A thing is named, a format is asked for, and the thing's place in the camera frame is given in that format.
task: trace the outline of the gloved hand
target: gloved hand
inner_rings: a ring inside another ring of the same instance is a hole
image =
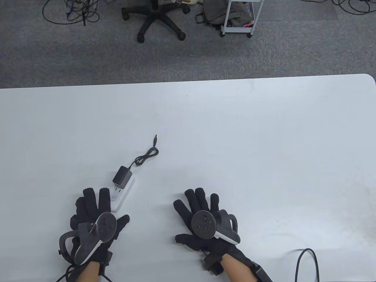
[[[211,194],[210,196],[210,209],[208,202],[205,198],[205,192],[202,188],[197,188],[195,191],[188,189],[184,192],[188,199],[191,211],[183,204],[181,200],[176,200],[174,202],[174,208],[178,214],[183,219],[185,225],[193,233],[191,227],[191,221],[193,215],[198,211],[209,211],[215,212],[219,211],[219,196],[217,194]],[[241,261],[250,268],[253,268],[255,264],[247,258],[240,250],[238,250],[235,245],[219,238],[211,238],[208,240],[201,239],[196,234],[178,234],[175,236],[175,241],[177,243],[183,244],[195,251],[210,252],[210,255],[214,258],[218,258],[217,263],[213,264],[211,269],[216,275],[223,272],[222,266],[219,264],[221,258],[225,254],[231,255],[233,258]]]
[[[93,188],[86,188],[83,191],[83,197],[79,197],[76,201],[76,214],[70,219],[70,226],[72,230],[78,229],[80,223],[94,223],[97,218],[104,212],[111,212],[111,200],[110,191],[108,188],[102,188],[99,191],[99,202],[97,207],[97,201]],[[107,242],[102,243],[88,259],[88,261],[99,262],[105,264],[111,259],[111,253],[108,252],[108,248],[112,242],[118,238],[120,231],[129,222],[129,215],[124,215],[117,220],[117,228],[113,238]],[[72,253],[75,253],[80,246],[80,239],[74,237],[72,239],[73,249]]]
[[[187,207],[183,204],[181,200],[176,200],[174,202],[174,208],[178,212],[178,214],[183,219],[185,225],[188,229],[193,233],[191,221],[193,215],[198,211],[219,211],[218,203],[219,197],[217,194],[211,194],[210,196],[210,209],[208,206],[208,202],[205,198],[205,192],[202,188],[197,188],[195,191],[192,189],[186,190],[184,192],[185,196],[188,199],[189,206],[191,211],[187,209]],[[211,252],[215,253],[216,255],[223,256],[227,253],[229,247],[232,245],[231,243],[223,240],[223,239],[216,239],[211,238],[209,240],[201,239],[196,234],[179,234],[175,236],[175,241],[177,243],[187,245],[189,248],[195,251],[203,251],[203,252]]]

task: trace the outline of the metal cart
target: metal cart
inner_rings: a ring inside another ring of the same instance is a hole
[[[227,21],[229,20],[229,14],[230,14],[230,8],[231,8],[231,2],[250,2],[251,3],[251,13],[252,18],[255,19],[252,27],[227,27]],[[253,8],[254,2],[260,2],[260,7],[257,11],[257,16],[255,17],[255,10]],[[264,5],[264,0],[229,0],[229,4],[227,6],[227,13],[226,13],[226,19],[224,20],[224,25],[221,26],[221,31],[219,35],[223,37],[226,32],[236,32],[236,33],[246,33],[248,38],[251,38],[253,35],[253,32],[255,30],[258,18],[260,16],[260,12],[262,9],[262,6]]]

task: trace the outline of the office chair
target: office chair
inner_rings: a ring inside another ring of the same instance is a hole
[[[152,2],[152,9],[149,9],[146,6],[136,6],[136,7],[121,9],[121,15],[123,17],[123,20],[125,21],[129,20],[129,14],[140,14],[140,15],[146,16],[146,20],[137,34],[137,41],[139,43],[144,43],[145,41],[144,34],[155,20],[160,20],[164,24],[168,25],[173,31],[176,32],[177,38],[180,41],[183,41],[185,39],[185,33],[182,32],[181,29],[177,27],[177,25],[166,15],[166,13],[172,10],[182,8],[183,13],[188,14],[191,11],[188,5],[178,4],[178,3],[169,3],[169,4],[161,5],[159,7],[158,0],[151,0],[151,2]]]

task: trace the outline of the tangled cables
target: tangled cables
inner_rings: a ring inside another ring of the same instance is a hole
[[[327,0],[301,0],[301,1],[324,3]],[[376,9],[371,9],[371,5],[370,5],[370,4],[376,4],[376,0],[337,0],[337,2],[335,0],[331,0],[331,1],[334,5],[340,7],[346,13],[356,15],[356,16],[376,12]],[[364,3],[367,7],[366,10],[360,10],[359,8],[355,8],[354,1]]]
[[[45,9],[51,1],[52,0],[47,0],[42,8],[43,18],[50,23],[68,25],[82,22],[85,26],[87,21],[91,23],[99,21],[99,14],[97,13],[97,10],[98,2],[100,0],[60,0],[64,1],[66,7],[67,22],[65,23],[52,21],[45,16]],[[104,2],[106,2],[107,4],[111,4],[114,1],[116,0],[113,0],[111,2],[104,0]]]

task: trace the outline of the white power strip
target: white power strip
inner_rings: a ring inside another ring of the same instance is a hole
[[[129,178],[127,185],[125,185],[124,189],[120,189],[118,187],[109,188],[110,190],[110,199],[111,199],[111,211],[118,212],[121,205],[123,204],[125,198],[129,194],[130,189],[132,188],[135,182],[135,178],[133,175]]]

